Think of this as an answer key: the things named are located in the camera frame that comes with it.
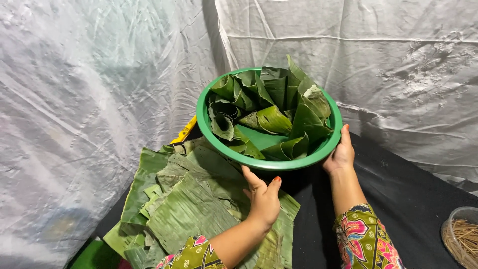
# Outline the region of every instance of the container of toothpicks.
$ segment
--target container of toothpicks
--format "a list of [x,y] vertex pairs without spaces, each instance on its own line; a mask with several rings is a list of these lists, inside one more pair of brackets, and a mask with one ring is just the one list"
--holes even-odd
[[460,207],[442,225],[442,240],[467,269],[478,269],[478,208]]

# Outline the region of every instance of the red object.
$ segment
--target red object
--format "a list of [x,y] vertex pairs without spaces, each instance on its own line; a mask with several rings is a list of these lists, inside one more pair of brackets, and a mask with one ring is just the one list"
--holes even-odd
[[133,267],[131,267],[131,264],[127,260],[121,259],[119,262],[120,263],[118,264],[118,269],[133,269]]

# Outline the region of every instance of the wrinkled white fabric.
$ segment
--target wrinkled white fabric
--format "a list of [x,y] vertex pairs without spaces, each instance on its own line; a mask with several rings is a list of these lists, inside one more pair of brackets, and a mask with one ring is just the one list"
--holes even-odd
[[216,6],[231,69],[287,67],[291,54],[351,131],[442,178],[478,182],[477,1]]
[[7,0],[0,22],[0,268],[62,268],[226,72],[216,8]]

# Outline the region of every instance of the black table surface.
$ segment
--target black table surface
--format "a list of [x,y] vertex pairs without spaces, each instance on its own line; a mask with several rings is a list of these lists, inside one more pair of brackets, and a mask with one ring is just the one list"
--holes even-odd
[[[200,136],[196,125],[187,139]],[[368,139],[351,134],[351,141],[355,149],[354,167],[362,189],[385,225],[404,266],[407,269],[463,268],[443,245],[440,229],[454,209],[478,207],[478,197]],[[332,231],[335,215],[327,174],[316,164],[282,173],[281,177],[281,189],[301,205],[294,220],[293,268],[340,268]],[[128,191],[98,225],[96,233],[100,237],[120,219]]]

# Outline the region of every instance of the sleeve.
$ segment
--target sleeve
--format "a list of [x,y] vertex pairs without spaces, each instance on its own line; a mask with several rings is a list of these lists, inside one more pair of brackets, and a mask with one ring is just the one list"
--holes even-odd
[[370,205],[356,205],[338,216],[334,230],[343,269],[405,269]]
[[176,254],[162,259],[156,269],[227,269],[204,235],[191,236]]

